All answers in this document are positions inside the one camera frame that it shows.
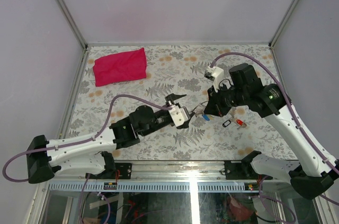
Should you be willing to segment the key with blue tag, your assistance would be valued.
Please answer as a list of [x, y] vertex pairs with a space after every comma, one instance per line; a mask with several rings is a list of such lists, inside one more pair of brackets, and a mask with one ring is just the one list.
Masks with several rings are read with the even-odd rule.
[[210, 118], [207, 114], [203, 114], [202, 117], [206, 120], [206, 121], [210, 121]]

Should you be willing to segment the large metal keyring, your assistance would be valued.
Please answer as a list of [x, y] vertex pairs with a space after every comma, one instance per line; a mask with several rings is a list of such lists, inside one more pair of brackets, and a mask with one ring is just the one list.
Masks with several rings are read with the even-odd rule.
[[198, 117], [200, 115], [202, 115], [204, 113], [204, 110], [207, 106], [207, 103], [208, 101], [204, 101], [202, 103], [199, 103], [196, 107], [193, 108], [193, 110], [191, 111], [192, 114], [195, 116], [195, 117]]

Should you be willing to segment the key with black tag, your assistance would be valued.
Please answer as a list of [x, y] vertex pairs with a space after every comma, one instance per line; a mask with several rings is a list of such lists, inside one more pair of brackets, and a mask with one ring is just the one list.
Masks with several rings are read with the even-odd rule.
[[226, 128], [226, 127], [228, 127], [229, 125], [231, 125], [232, 122], [233, 122], [232, 119], [228, 119], [228, 120], [226, 120], [226, 121], [222, 124], [222, 126], [223, 126], [224, 128]]

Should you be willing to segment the key with red tag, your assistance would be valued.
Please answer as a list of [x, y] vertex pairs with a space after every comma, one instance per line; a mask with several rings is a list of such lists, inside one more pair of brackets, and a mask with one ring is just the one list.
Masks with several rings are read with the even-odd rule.
[[241, 128], [246, 128], [247, 127], [247, 124], [244, 121], [240, 120], [240, 119], [236, 119], [235, 122], [238, 125], [238, 127], [237, 127], [238, 130], [241, 129]]

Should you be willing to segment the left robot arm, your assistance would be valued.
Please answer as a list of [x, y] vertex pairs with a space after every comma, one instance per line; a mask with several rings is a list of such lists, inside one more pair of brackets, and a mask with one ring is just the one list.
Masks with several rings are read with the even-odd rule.
[[28, 147], [26, 162], [28, 182], [38, 184], [54, 177], [89, 177], [90, 179], [118, 180], [121, 171], [112, 153], [140, 143], [147, 136], [166, 126], [186, 129], [193, 116], [177, 102], [181, 95], [170, 94], [165, 105], [153, 109], [155, 104], [144, 102], [125, 118], [83, 136], [47, 140], [36, 136]]

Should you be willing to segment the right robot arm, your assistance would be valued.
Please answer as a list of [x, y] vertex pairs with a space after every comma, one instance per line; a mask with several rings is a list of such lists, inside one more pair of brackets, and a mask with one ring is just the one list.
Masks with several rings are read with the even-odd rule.
[[307, 141], [302, 134], [308, 131], [296, 114], [289, 99], [283, 97], [277, 84], [264, 86], [253, 66], [244, 63], [229, 70], [230, 87], [222, 85], [224, 70], [207, 67], [205, 77], [212, 80], [208, 89], [208, 104], [205, 114], [223, 117], [238, 106], [247, 106], [264, 118], [285, 140], [297, 157], [296, 161], [271, 158], [253, 151], [242, 160], [242, 174], [246, 178], [267, 175], [292, 185], [305, 199], [314, 199], [327, 191], [338, 174], [338, 160], [325, 150], [313, 135]]

